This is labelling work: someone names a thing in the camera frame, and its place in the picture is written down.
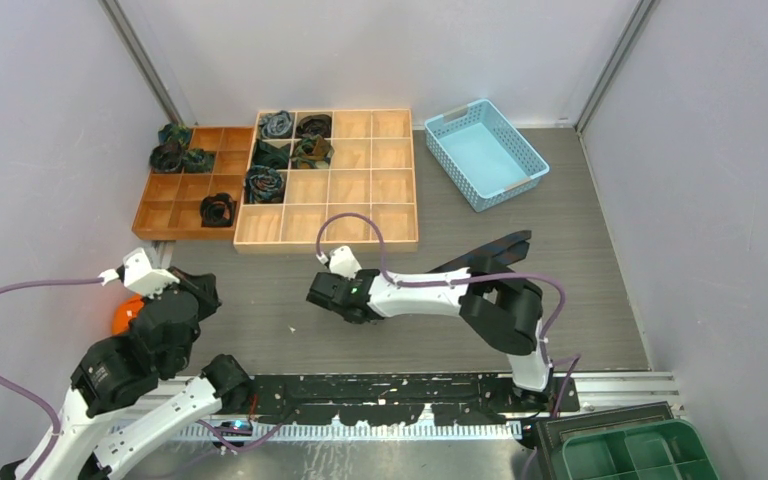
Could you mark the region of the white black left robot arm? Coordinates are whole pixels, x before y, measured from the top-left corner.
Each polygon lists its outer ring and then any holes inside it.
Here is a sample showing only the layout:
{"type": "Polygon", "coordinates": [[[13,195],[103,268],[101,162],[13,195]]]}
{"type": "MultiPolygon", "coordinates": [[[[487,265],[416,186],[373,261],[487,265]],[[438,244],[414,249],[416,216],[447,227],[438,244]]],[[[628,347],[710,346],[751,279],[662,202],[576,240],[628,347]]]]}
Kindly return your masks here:
{"type": "Polygon", "coordinates": [[[140,398],[187,367],[201,321],[222,304],[214,274],[167,272],[170,283],[146,298],[127,330],[88,348],[70,377],[59,424],[29,457],[3,465],[1,479],[121,479],[184,426],[248,406],[250,376],[233,356],[220,354],[178,394],[111,430],[140,398]]]}

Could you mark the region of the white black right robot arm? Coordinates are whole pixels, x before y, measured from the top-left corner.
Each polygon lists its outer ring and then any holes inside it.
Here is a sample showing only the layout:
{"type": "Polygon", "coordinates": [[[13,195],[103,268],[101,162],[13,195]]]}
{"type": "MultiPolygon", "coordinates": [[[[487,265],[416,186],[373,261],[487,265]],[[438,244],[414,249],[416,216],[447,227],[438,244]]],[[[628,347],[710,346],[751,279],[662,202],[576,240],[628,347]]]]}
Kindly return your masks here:
{"type": "Polygon", "coordinates": [[[466,323],[511,365],[518,403],[542,409],[554,396],[539,286],[491,258],[447,271],[399,274],[330,268],[314,277],[306,300],[352,324],[405,315],[446,316],[466,323]]]}

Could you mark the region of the navy brown striped tie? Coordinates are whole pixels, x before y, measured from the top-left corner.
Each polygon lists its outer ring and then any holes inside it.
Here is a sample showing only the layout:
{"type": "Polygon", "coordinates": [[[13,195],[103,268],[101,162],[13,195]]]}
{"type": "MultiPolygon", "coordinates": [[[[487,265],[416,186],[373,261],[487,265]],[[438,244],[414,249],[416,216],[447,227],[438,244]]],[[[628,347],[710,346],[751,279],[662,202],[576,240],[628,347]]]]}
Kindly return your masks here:
{"type": "Polygon", "coordinates": [[[429,270],[429,273],[441,273],[467,267],[476,258],[490,258],[508,266],[524,260],[530,249],[531,230],[519,230],[488,243],[480,245],[429,270]]]}

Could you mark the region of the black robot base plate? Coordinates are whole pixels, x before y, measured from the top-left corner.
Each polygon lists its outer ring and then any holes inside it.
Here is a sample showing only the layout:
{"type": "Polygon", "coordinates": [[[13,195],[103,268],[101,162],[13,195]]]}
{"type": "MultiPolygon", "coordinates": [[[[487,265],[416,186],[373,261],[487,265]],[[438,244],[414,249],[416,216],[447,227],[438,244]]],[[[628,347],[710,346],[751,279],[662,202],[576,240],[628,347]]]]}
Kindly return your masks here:
{"type": "Polygon", "coordinates": [[[266,424],[409,426],[429,411],[436,426],[500,425],[576,412],[574,381],[557,376],[527,393],[499,373],[260,375],[209,373],[222,415],[266,424]]]}

